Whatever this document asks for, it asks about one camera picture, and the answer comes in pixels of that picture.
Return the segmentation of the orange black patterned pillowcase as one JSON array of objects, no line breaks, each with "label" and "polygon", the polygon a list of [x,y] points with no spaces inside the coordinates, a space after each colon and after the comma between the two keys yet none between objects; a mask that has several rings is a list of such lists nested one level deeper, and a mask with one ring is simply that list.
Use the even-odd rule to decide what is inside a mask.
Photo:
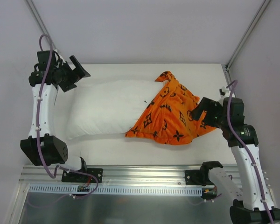
[{"label": "orange black patterned pillowcase", "polygon": [[179,83],[170,71],[161,73],[156,82],[164,84],[148,104],[135,125],[126,132],[127,138],[151,139],[160,144],[185,145],[193,139],[215,130],[203,123],[206,113],[198,121],[191,117],[200,98]]}]

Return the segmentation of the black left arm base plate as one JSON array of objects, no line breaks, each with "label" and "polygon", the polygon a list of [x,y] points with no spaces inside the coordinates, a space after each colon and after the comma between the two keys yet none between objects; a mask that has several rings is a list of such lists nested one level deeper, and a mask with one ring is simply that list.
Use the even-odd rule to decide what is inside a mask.
[{"label": "black left arm base plate", "polygon": [[96,183],[96,180],[94,179],[96,178],[98,183],[101,183],[103,177],[103,171],[104,170],[102,168],[87,168],[86,173],[88,175],[63,171],[61,181],[71,182],[71,183],[87,183],[88,181],[90,181],[90,183]]}]

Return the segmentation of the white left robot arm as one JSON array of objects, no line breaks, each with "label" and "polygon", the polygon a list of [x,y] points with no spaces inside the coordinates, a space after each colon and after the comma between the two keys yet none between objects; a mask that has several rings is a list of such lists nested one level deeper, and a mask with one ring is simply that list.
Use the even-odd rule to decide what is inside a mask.
[{"label": "white left robot arm", "polygon": [[72,172],[77,182],[88,177],[85,160],[80,156],[70,156],[67,145],[56,137],[54,108],[59,90],[68,92],[76,88],[76,83],[90,74],[75,56],[69,64],[56,51],[37,52],[38,63],[28,78],[33,93],[33,117],[28,137],[20,141],[20,148],[34,166],[48,170],[55,165],[66,172]]}]

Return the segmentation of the white pillow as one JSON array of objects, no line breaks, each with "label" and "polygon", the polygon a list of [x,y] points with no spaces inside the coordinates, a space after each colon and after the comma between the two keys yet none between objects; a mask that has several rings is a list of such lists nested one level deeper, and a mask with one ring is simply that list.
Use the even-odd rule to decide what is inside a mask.
[{"label": "white pillow", "polygon": [[147,80],[78,87],[67,122],[67,139],[126,133],[162,88],[162,83]]}]

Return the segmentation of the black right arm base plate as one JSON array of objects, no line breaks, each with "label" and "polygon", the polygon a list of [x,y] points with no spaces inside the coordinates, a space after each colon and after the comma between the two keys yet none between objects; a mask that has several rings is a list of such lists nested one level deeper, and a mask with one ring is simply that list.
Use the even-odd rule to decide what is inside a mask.
[{"label": "black right arm base plate", "polygon": [[200,170],[185,170],[185,183],[186,185],[211,185],[212,182],[208,177]]}]

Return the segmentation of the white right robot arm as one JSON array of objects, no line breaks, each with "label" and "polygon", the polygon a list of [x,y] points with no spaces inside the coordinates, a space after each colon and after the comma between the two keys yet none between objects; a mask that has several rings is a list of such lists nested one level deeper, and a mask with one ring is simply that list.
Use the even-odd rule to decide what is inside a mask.
[{"label": "white right robot arm", "polygon": [[280,209],[276,208],[266,186],[259,159],[259,141],[253,126],[245,124],[244,103],[239,98],[217,102],[203,98],[190,113],[193,120],[206,113],[202,126],[217,127],[236,160],[242,187],[239,188],[218,161],[204,162],[190,180],[206,186],[214,184],[231,202],[229,210],[234,224],[276,224]]}]

